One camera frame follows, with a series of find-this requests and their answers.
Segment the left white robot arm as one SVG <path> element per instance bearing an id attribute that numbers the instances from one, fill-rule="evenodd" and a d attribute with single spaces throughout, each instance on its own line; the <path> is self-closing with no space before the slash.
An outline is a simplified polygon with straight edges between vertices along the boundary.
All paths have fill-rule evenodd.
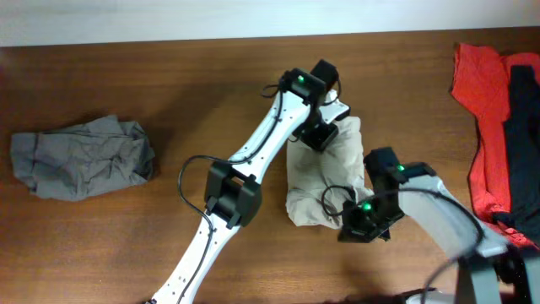
<path id="1" fill-rule="evenodd" d="M 225 244 L 255 217 L 262 205 L 262 179 L 289 138 L 322 152 L 337 136 L 332 107 L 338 71 L 319 62 L 310 72 L 289 70 L 275 84 L 274 100 L 248 141 L 227 160 L 210 157 L 202 220 L 170 277 L 150 298 L 154 304 L 191 303 Z"/>

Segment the beige cargo shorts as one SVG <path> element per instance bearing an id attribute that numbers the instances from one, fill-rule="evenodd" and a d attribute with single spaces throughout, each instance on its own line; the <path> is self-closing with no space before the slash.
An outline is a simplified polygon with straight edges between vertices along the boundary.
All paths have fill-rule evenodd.
<path id="1" fill-rule="evenodd" d="M 286 210 L 297 226 L 322 225 L 338 230 L 347 200 L 367 198 L 361 120 L 346 117 L 336 123 L 337 137 L 319 153 L 300 141 L 287 143 Z"/>

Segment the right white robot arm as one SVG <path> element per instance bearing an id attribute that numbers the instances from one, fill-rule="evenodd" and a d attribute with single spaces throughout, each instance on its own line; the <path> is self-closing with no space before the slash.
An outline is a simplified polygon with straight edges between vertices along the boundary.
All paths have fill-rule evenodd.
<path id="1" fill-rule="evenodd" d="M 518 248 L 460 204 L 425 163 L 367 165 L 374 195 L 343 206 L 341 242 L 389 240 L 402 217 L 414 220 L 448 257 L 419 290 L 395 303 L 537 303 L 539 253 Z"/>

